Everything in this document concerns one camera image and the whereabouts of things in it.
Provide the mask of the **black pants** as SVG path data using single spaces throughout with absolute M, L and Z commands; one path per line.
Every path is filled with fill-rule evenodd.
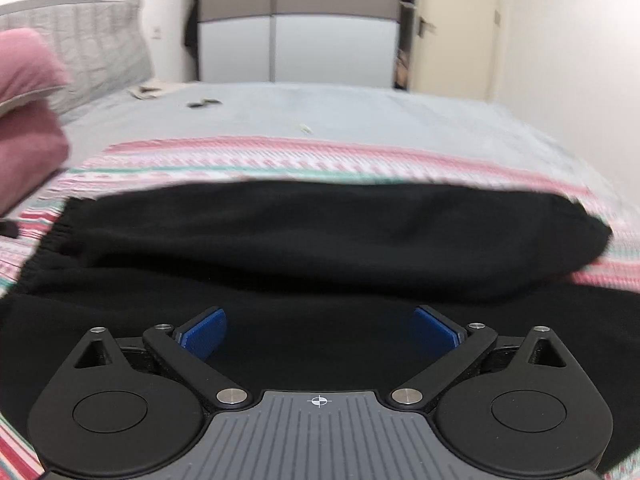
M 71 198 L 1 301 L 1 409 L 19 432 L 91 327 L 135 337 L 220 307 L 213 367 L 252 393 L 375 389 L 425 366 L 413 310 L 555 330 L 639 446 L 639 297 L 576 284 L 610 227 L 549 193 L 432 184 L 194 183 Z

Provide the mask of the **lower pink pillow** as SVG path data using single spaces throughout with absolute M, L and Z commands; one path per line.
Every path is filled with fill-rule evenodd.
M 32 101 L 1 117 L 1 213 L 6 214 L 70 154 L 58 116 L 46 100 Z

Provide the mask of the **pink pillow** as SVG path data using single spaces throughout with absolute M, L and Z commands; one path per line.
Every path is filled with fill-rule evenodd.
M 70 154 L 58 116 L 46 100 L 32 101 L 1 117 L 1 213 L 6 214 Z
M 31 28 L 1 33 L 1 116 L 70 83 L 64 64 Z

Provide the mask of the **upper pink pillow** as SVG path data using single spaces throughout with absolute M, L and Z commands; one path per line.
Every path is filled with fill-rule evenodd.
M 64 64 L 31 28 L 1 33 L 1 116 L 70 83 Z

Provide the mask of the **red green patterned blanket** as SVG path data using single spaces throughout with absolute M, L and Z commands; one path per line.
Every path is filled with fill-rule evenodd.
M 22 236 L 1 245 L 1 287 L 9 288 L 70 196 L 93 197 L 191 181 L 292 178 L 326 182 L 416 181 L 529 188 L 579 200 L 614 232 L 605 254 L 575 276 L 584 285 L 639 288 L 639 209 L 585 162 L 534 157 L 510 162 L 329 141 L 217 136 L 115 144 L 43 185 L 17 209 Z

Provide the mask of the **beige cloth on bed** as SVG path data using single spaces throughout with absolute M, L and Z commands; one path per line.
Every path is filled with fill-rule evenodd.
M 144 84 L 129 87 L 127 91 L 137 100 L 155 100 L 188 87 L 186 82 L 166 82 L 152 79 L 145 81 Z

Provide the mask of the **grey quilted headboard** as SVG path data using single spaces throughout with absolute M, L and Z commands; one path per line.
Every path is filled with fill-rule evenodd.
M 23 0 L 1 7 L 1 29 L 39 32 L 65 65 L 70 83 L 49 98 L 65 116 L 152 78 L 143 6 L 144 0 Z

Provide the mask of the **small dark object on bed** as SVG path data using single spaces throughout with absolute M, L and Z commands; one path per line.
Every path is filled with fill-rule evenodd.
M 186 106 L 189 108 L 203 108 L 220 104 L 221 102 L 217 99 L 201 99 L 196 102 L 189 102 Z

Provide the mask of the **grey bed sheet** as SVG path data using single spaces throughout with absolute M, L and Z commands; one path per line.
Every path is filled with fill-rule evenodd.
M 62 116 L 70 160 L 77 164 L 126 141 L 268 136 L 414 148 L 522 169 L 533 168 L 534 157 L 570 155 L 584 162 L 503 106 L 485 101 L 330 84 L 188 85 L 155 100 L 137 100 L 122 90 Z M 221 104 L 186 106 L 201 99 Z M 312 133 L 300 131 L 301 124 Z

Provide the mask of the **dark hanging clothes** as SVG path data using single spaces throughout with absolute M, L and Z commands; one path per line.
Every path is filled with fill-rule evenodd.
M 193 62 L 194 79 L 200 79 L 200 55 L 198 54 L 198 12 L 200 0 L 190 0 L 186 24 L 183 27 L 183 47 Z

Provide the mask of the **cream door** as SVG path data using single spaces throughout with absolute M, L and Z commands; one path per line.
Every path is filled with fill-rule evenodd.
M 487 100 L 494 82 L 502 0 L 418 0 L 409 90 Z

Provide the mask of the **white grey wardrobe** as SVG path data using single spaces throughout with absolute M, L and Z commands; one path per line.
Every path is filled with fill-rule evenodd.
M 400 0 L 198 0 L 198 78 L 393 87 Z

